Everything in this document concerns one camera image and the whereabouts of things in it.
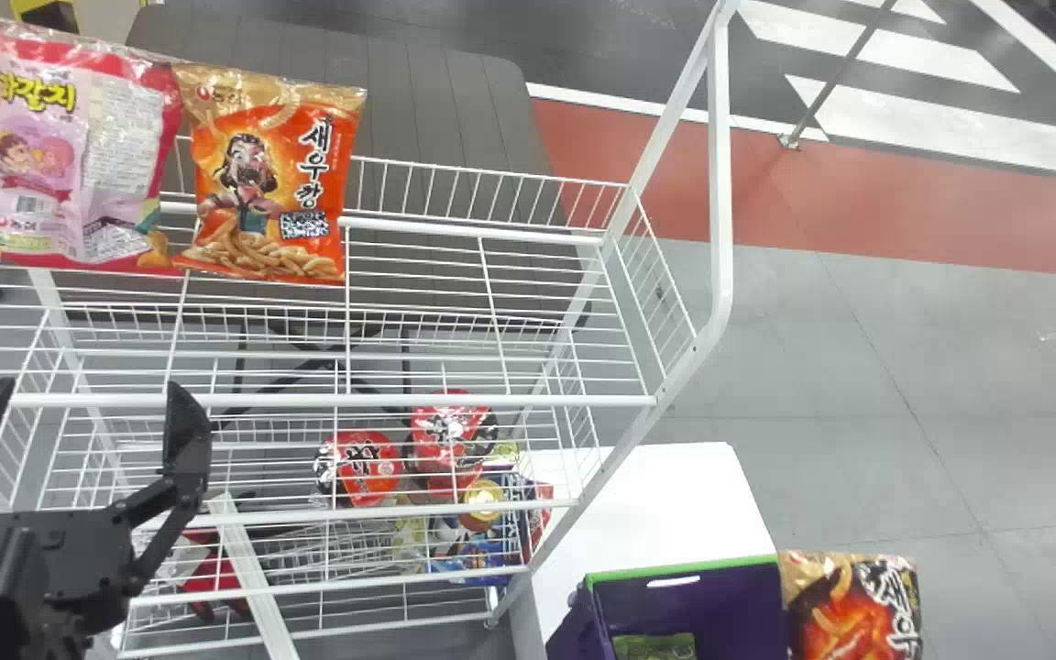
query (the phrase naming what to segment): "white floor stripe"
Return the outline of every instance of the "white floor stripe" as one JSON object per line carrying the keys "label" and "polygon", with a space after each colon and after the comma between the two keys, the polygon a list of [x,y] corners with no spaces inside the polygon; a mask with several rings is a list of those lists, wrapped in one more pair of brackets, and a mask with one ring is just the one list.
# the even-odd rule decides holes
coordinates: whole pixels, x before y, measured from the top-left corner
{"label": "white floor stripe", "polygon": [[857,58],[884,67],[1019,93],[1010,79],[977,51],[931,41],[930,38],[880,30],[871,35]]}
{"label": "white floor stripe", "polygon": [[[881,7],[884,0],[846,0],[847,3],[857,3],[867,5],[867,7]],[[906,14],[909,17],[923,18],[925,21],[936,22],[937,24],[946,24],[943,22],[943,18],[936,14],[934,10],[923,3],[923,0],[899,0],[895,5],[893,5],[892,12],[897,14]]]}
{"label": "white floor stripe", "polygon": [[970,0],[1056,73],[1056,43],[1003,0]]}
{"label": "white floor stripe", "polygon": [[[663,103],[650,103],[648,100],[627,99],[624,96],[582,92],[581,89],[552,87],[552,84],[540,84],[538,82],[528,83],[528,94],[533,99],[563,100],[566,103],[621,110],[625,113],[640,115],[659,116],[663,113]],[[687,108],[683,110],[683,121],[708,124],[706,110]],[[763,118],[746,117],[742,115],[733,115],[731,125],[736,127],[736,129],[759,130],[761,133],[772,133],[774,135],[788,133],[793,129],[793,125],[785,124],[785,121],[763,120]],[[827,143],[829,140],[825,136],[825,133],[817,129],[805,129],[802,137],[816,139],[818,143]]]}
{"label": "white floor stripe", "polygon": [[[805,103],[824,82],[787,75]],[[834,88],[817,112],[831,135],[981,158],[985,162],[1056,170],[1056,126],[950,108],[926,100]]]}
{"label": "white floor stripe", "polygon": [[[793,10],[782,4],[763,3],[761,0],[741,3],[739,14],[757,38],[837,56],[846,55],[865,29],[855,22]],[[857,58],[864,62],[947,80],[994,87],[1005,92],[1018,91],[980,53],[930,38],[879,30],[871,35]]]}

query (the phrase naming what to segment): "brand logo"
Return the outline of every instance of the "brand logo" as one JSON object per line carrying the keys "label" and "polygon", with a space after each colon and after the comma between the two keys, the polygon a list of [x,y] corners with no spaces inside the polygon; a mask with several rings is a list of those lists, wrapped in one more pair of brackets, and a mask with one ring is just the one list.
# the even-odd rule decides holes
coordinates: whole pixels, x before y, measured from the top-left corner
{"label": "brand logo", "polygon": [[243,97],[243,93],[233,87],[199,87],[193,93],[201,100],[213,100],[216,103],[227,100],[238,101]]}

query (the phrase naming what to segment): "plastic packaging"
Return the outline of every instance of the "plastic packaging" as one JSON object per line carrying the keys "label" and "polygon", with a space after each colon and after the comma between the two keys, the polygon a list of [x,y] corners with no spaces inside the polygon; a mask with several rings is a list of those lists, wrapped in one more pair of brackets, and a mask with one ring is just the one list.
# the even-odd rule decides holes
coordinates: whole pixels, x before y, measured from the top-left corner
{"label": "plastic packaging", "polygon": [[202,228],[181,267],[344,281],[337,219],[364,90],[230,68],[173,67],[190,116]]}
{"label": "plastic packaging", "polygon": [[336,491],[346,505],[376,506],[398,488],[401,455],[377,431],[340,431],[320,442],[312,471],[324,496]]}
{"label": "plastic packaging", "polygon": [[778,552],[795,660],[923,655],[914,563],[891,554]]}
{"label": "plastic packaging", "polygon": [[181,113],[163,56],[0,18],[1,259],[169,268],[157,195]]}
{"label": "plastic packaging", "polygon": [[[466,390],[435,393],[465,394]],[[418,407],[411,414],[407,467],[421,473],[414,480],[432,502],[454,502],[483,473],[499,435],[498,420],[489,408],[467,406]]]}

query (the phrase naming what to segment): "crosswalk marking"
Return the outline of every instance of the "crosswalk marking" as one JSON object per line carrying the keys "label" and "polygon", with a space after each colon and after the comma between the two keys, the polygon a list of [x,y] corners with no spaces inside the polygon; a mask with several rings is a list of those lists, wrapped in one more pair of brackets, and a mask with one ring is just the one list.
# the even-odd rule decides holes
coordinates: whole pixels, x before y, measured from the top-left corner
{"label": "crosswalk marking", "polygon": [[[825,84],[824,80],[795,75],[785,78],[806,105]],[[816,120],[830,135],[1056,170],[1056,126],[1037,121],[844,84],[834,88],[817,110]]]}
{"label": "crosswalk marking", "polygon": [[[865,29],[842,18],[825,17],[761,0],[747,0],[739,5],[738,12],[755,37],[763,41],[837,56],[845,56]],[[930,38],[879,30],[871,35],[859,59],[936,78],[1018,92],[980,53]]]}
{"label": "crosswalk marking", "polygon": [[[881,7],[884,0],[846,0],[847,3],[864,4],[867,7]],[[923,18],[936,24],[944,24],[943,18],[936,14],[934,10],[923,3],[923,0],[899,0],[892,8],[899,14],[906,14],[909,17]]]}

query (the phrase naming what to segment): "orange snack bag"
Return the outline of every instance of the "orange snack bag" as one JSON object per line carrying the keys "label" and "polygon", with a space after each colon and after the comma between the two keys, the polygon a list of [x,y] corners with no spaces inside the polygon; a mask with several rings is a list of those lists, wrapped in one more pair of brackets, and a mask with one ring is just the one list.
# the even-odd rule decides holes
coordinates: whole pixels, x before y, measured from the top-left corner
{"label": "orange snack bag", "polygon": [[202,221],[180,267],[344,281],[337,219],[364,90],[173,64],[190,116]]}

